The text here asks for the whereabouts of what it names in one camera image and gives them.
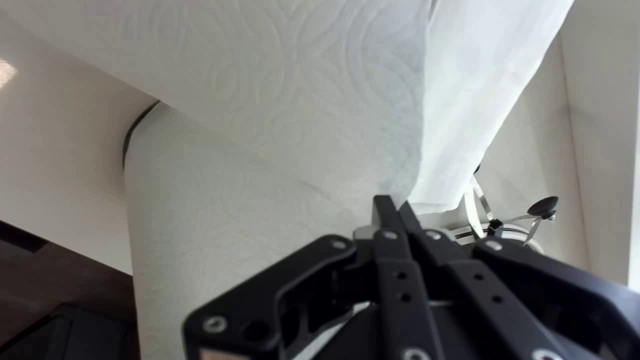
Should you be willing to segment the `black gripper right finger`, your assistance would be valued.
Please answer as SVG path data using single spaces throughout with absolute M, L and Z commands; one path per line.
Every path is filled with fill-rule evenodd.
M 425 286 L 502 360 L 640 360 L 640 294 L 517 239 L 460 245 L 399 206 Z

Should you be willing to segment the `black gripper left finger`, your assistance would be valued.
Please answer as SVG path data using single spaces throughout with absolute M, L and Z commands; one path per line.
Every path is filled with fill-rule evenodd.
M 292 360 L 322 332 L 324 357 L 443 360 L 410 203 L 373 200 L 373 234 L 325 234 L 187 314 L 186 360 Z

